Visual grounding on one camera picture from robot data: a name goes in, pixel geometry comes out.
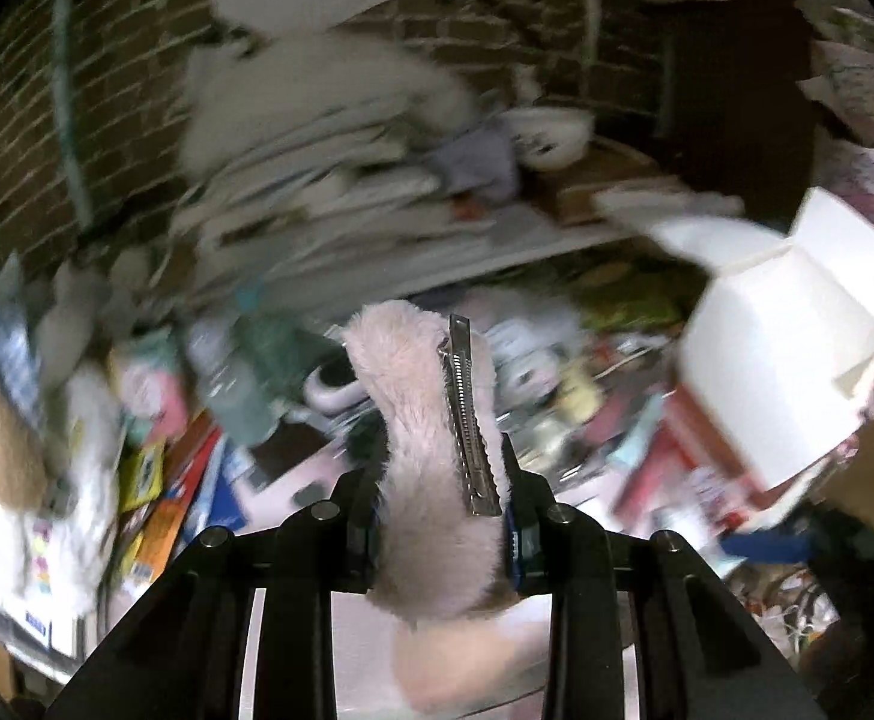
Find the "pink kotex pack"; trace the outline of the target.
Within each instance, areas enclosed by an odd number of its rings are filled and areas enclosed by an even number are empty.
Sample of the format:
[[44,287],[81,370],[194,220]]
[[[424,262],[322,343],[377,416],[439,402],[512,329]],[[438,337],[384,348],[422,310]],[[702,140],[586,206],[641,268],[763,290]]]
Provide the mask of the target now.
[[123,406],[129,444],[172,442],[190,422],[185,377],[172,328],[129,338],[113,346],[108,371]]

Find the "orange packet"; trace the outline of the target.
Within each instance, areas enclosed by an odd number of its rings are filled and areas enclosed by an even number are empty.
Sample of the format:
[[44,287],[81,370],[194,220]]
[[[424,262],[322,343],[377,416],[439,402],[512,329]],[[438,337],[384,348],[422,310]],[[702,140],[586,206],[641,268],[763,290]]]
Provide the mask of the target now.
[[196,497],[219,436],[217,427],[209,431],[186,463],[183,475],[170,488],[170,493],[158,501],[146,527],[142,528],[139,550],[128,574],[129,582],[135,587],[149,587],[169,566],[186,514]]

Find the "teal bottle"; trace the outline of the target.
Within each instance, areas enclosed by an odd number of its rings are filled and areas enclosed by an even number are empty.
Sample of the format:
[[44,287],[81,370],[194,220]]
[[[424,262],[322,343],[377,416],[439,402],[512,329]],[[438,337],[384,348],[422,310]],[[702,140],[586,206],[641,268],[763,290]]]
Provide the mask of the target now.
[[265,309],[258,294],[240,289],[235,298],[238,346],[271,398],[302,400],[304,382],[334,351],[330,340],[295,317]]

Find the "pink hair brush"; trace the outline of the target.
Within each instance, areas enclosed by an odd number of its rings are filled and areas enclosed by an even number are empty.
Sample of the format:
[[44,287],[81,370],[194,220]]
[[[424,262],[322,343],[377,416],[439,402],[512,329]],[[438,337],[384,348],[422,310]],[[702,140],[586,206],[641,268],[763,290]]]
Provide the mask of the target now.
[[305,405],[320,415],[336,416],[359,405],[367,392],[346,356],[330,359],[310,372],[302,388]]

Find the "clear liquid bottle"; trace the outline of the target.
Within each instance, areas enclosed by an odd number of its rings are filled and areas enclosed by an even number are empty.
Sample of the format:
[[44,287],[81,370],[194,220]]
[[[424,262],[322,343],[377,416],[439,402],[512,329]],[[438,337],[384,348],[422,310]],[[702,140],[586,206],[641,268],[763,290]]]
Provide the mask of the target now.
[[225,317],[196,319],[186,330],[185,353],[202,405],[235,444],[256,447],[274,433],[277,418],[255,369],[245,359]]

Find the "purple cloth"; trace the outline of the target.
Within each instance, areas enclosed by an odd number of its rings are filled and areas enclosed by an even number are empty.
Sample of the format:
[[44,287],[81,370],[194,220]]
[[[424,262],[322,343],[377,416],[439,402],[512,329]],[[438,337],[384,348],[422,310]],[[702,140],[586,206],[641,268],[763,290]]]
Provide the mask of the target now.
[[489,203],[505,203],[519,193],[519,165],[512,138],[497,125],[465,130],[423,158],[447,195],[474,193]]

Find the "panda ceramic bowl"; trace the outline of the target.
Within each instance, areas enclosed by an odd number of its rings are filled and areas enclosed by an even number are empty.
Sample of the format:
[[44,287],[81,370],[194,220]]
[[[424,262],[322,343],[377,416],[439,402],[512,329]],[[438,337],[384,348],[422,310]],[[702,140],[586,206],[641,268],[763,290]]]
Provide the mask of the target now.
[[506,110],[502,121],[512,135],[520,166],[538,172],[567,169],[587,156],[593,114],[574,107],[531,106]]

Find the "stack of books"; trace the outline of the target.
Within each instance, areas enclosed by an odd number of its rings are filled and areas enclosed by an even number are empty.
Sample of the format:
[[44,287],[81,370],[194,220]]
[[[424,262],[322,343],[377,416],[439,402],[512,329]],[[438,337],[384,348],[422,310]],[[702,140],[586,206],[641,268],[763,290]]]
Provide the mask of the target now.
[[[504,112],[452,133],[497,125]],[[406,245],[471,241],[494,224],[474,193],[447,195],[391,122],[273,154],[200,185],[173,213],[170,236],[193,247],[196,286],[287,278]]]

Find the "white fluffy fur piece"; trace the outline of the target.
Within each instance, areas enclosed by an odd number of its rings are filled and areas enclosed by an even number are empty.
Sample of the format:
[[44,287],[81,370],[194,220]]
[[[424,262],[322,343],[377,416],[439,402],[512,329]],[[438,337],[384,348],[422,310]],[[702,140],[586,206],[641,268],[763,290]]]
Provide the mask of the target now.
[[478,99],[450,68],[367,34],[286,37],[243,59],[193,50],[178,165],[197,181],[250,149],[300,133],[320,140],[406,114],[447,135],[478,119]]

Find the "blue packet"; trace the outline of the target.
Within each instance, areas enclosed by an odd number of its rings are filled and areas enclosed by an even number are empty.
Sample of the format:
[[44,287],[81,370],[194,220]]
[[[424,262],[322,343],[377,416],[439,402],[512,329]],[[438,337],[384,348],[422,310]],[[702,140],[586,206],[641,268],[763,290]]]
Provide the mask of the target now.
[[227,528],[237,533],[247,525],[247,517],[235,494],[235,483],[252,468],[250,456],[230,437],[217,441],[186,514],[183,543],[190,544],[209,527]]

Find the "pink fluffy hair clip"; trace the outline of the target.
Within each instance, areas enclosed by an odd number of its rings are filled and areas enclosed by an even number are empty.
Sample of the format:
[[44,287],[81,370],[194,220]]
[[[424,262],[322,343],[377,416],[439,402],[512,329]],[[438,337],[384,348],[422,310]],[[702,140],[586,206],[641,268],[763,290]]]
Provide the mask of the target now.
[[523,600],[504,569],[505,522],[466,507],[439,349],[447,317],[367,305],[344,344],[387,428],[380,546],[369,600],[395,617],[390,670],[419,713],[496,700],[546,658],[549,600]]

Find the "pink cartoon cardboard box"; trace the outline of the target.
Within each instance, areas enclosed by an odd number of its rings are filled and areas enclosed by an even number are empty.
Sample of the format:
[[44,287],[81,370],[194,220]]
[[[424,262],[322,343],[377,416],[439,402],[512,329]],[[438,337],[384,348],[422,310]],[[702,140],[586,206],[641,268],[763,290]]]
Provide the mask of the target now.
[[874,226],[808,188],[787,232],[732,197],[593,195],[608,223],[699,266],[707,286],[677,344],[678,395],[711,427],[717,460],[755,509],[862,426],[874,389]]

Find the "white plush toy with cap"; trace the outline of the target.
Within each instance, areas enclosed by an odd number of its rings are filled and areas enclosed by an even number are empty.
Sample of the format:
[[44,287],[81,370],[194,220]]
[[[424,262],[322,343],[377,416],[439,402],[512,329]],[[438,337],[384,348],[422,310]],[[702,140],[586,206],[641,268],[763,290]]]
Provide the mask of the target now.
[[121,406],[92,355],[103,283],[0,265],[0,605],[81,617],[118,522]]

